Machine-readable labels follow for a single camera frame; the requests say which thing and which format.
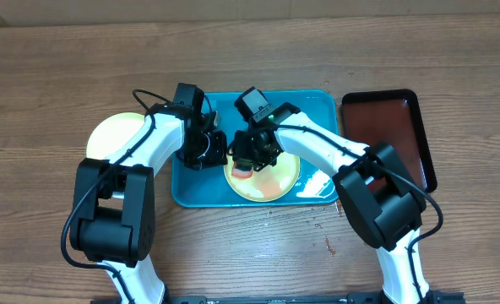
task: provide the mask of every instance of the wooden table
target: wooden table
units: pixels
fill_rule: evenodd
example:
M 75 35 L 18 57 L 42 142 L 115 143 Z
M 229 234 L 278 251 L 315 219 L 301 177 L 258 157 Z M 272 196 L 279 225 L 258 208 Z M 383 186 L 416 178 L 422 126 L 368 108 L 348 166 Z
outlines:
M 500 14 L 0 29 L 0 303 L 116 295 L 58 246 L 93 128 L 130 92 L 410 88 L 445 225 L 421 243 L 433 289 L 500 302 Z M 155 179 L 156 272 L 174 295 L 379 290 L 378 260 L 336 206 L 183 209 Z M 423 230 L 436 222 L 431 208 Z M 84 261 L 83 254 L 73 256 Z

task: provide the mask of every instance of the round plate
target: round plate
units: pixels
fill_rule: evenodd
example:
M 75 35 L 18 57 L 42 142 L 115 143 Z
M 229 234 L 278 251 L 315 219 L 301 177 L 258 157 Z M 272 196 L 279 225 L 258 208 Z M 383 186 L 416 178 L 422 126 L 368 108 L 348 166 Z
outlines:
M 240 196 L 253 202 L 269 202 L 291 190 L 301 169 L 299 156 L 282 153 L 276 161 L 276 166 L 266 166 L 260 172 L 255 171 L 252 177 L 240 179 L 231 175 L 233 159 L 228 155 L 224 175 L 233 191 Z
M 87 157 L 103 160 L 122 148 L 144 124 L 138 113 L 120 113 L 101 122 L 92 132 L 87 143 Z

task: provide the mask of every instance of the blue tray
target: blue tray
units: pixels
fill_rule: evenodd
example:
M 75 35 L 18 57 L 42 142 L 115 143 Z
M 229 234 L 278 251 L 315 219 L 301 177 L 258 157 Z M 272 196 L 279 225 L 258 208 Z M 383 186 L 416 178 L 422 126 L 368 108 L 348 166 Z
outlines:
M 227 135 L 227 142 L 233 140 L 236 130 L 247 129 L 247 123 L 233 103 L 242 92 L 206 93 L 213 111 L 220 113 L 220 130 Z M 323 128 L 339 134 L 336 105 L 331 95 L 322 90 L 278 90 L 264 91 L 274 106 L 284 102 L 301 108 L 310 119 Z M 204 104 L 204 112 L 209 108 Z M 295 186 L 283 197 L 257 203 L 239 196 L 227 183 L 224 168 L 216 166 L 201 171 L 188 169 L 173 157 L 171 193 L 181 206 L 187 208 L 230 208 L 330 204 L 338 199 L 334 185 L 325 173 L 301 159 L 301 170 Z

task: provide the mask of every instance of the wood grain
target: wood grain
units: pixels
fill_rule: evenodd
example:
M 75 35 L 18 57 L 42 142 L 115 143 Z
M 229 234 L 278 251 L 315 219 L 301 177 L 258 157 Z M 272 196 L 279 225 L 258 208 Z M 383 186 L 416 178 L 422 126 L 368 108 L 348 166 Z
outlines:
M 99 122 L 142 111 L 132 89 L 171 98 L 178 82 L 319 88 L 338 102 L 414 90 L 445 214 L 421 244 L 426 277 L 468 302 L 500 303 L 500 15 L 0 29 L 0 303 L 116 295 L 106 274 L 73 269 L 59 252 L 75 170 Z M 374 251 L 334 204 L 183 209 L 170 186 L 167 164 L 155 179 L 151 255 L 174 295 L 381 288 Z M 428 229 L 436 216 L 423 221 Z

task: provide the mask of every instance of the wall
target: wall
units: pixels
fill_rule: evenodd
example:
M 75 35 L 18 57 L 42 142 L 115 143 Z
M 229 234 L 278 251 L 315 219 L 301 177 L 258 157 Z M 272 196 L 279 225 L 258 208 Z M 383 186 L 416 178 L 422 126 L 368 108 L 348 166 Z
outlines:
M 500 13 L 500 0 L 0 0 L 0 26 Z

